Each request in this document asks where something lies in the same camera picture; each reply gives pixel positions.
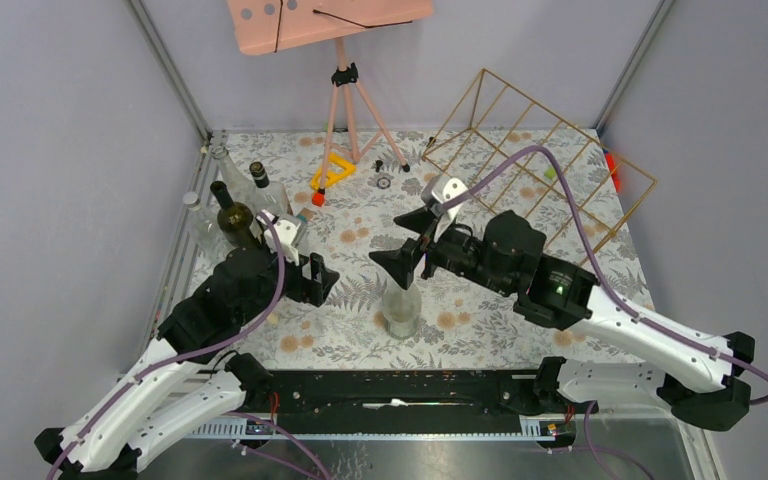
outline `tripod leg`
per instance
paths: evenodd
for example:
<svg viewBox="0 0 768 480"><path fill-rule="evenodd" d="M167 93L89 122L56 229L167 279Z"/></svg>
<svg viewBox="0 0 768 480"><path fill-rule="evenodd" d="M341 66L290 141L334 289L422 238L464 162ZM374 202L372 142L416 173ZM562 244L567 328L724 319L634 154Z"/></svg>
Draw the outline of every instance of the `tripod leg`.
<svg viewBox="0 0 768 480"><path fill-rule="evenodd" d="M349 141L352 144L352 163L360 161L360 152L357 144L357 130L355 129L355 108L352 104L352 91L346 85L343 88L343 97L346 104L346 123L349 126Z"/></svg>
<svg viewBox="0 0 768 480"><path fill-rule="evenodd" d="M372 103L372 99L369 98L369 94L366 93L366 89L363 88L363 85L360 83L360 80L358 80L357 83L355 83L355 86L357 86L358 88L358 93L360 93L360 98L362 98L364 103L366 103L366 107L369 109L369 113L371 113L372 117L375 119L375 123L377 123L378 127L381 129L381 133L384 134L384 138L387 139L387 143L390 144L390 148L393 149L393 153L395 153L396 157L399 159L399 163L402 164L402 170L409 172L410 165L408 165L408 161L405 160L405 156L402 155L402 151L396 145L396 142L393 140L393 137L390 135L390 131L387 130L387 125L384 125L384 120L381 119L381 115L378 113L378 109L375 108L375 104Z"/></svg>
<svg viewBox="0 0 768 480"><path fill-rule="evenodd" d="M345 70L349 66L348 60L346 60L346 47L343 44L343 37L337 37L334 39L334 44L337 47L337 67L340 70ZM349 128L349 141L352 145L352 163L360 161L360 154L358 153L357 144L357 130L355 129L355 107L352 102L352 91L348 88L343 89L343 99L346 104L346 123Z"/></svg>
<svg viewBox="0 0 768 480"><path fill-rule="evenodd" d="M337 116L337 90L334 85L331 91L331 111L328 113L328 131L325 132L325 156L322 157L322 169L319 174L319 190L313 194L313 204L321 207L325 204L325 182L328 179L328 165L331 157L331 137L334 134L334 118Z"/></svg>

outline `green wine bottle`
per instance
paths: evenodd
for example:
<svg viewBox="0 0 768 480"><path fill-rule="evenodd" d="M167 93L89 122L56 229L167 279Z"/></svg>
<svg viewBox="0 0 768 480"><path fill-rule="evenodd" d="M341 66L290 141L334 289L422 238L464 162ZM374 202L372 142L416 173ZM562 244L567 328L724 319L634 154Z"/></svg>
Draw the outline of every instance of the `green wine bottle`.
<svg viewBox="0 0 768 480"><path fill-rule="evenodd" d="M254 216L249 207L231 198L225 182L211 183L210 191L219 202L220 210L216 215L216 223L231 245L245 250L260 248L260 242L251 232Z"/></svg>

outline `black bottle cap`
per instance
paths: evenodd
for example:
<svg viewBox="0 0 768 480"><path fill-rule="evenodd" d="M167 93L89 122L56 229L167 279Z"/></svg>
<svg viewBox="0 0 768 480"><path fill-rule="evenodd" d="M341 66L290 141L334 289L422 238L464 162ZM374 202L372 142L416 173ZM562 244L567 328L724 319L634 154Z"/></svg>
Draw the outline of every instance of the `black bottle cap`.
<svg viewBox="0 0 768 480"><path fill-rule="evenodd" d="M219 202L219 206L223 209L234 206L234 200L231 198L231 194L228 193L228 186L225 185L225 182L217 180L211 183L210 192L213 193L216 201Z"/></svg>
<svg viewBox="0 0 768 480"><path fill-rule="evenodd" d="M263 168L263 164L260 162L252 162L249 165L249 171L254 179L254 184L258 188L264 188L269 185L269 175L266 174L266 169Z"/></svg>

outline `music stand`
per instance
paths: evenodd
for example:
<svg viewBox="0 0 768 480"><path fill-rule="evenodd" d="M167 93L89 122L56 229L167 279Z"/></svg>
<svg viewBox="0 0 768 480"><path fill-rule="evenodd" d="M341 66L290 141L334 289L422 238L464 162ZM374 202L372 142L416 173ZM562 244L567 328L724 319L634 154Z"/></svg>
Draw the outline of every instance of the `music stand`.
<svg viewBox="0 0 768 480"><path fill-rule="evenodd" d="M337 49L337 70L331 76L331 107L325 133L325 151L319 177L319 188L313 204L325 203L331 149L340 151L358 163L382 136L396 154L402 170L410 171L402 151L393 140L369 93L360 82L354 62L346 59L343 37L372 28L409 23L433 13L431 0L228 0L240 51L247 55L274 53L279 50L333 39ZM354 105L349 86L354 85L378 124L378 132L363 149L358 147ZM337 114L338 91L343 91L351 149L332 143Z"/></svg>

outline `metal wire basket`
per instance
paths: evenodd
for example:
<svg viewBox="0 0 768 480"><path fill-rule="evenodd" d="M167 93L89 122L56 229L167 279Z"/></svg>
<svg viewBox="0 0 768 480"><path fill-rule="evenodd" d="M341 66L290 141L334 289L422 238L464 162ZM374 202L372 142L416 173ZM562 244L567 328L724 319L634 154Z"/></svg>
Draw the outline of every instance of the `metal wire basket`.
<svg viewBox="0 0 768 480"><path fill-rule="evenodd" d="M629 217L657 184L651 174L608 151L595 131L561 118L487 69L472 81L422 158L472 186L511 154L534 144L557 157L596 252L627 229ZM516 211L546 233L547 252L586 263L557 172L542 155L520 159L476 200L494 215Z"/></svg>

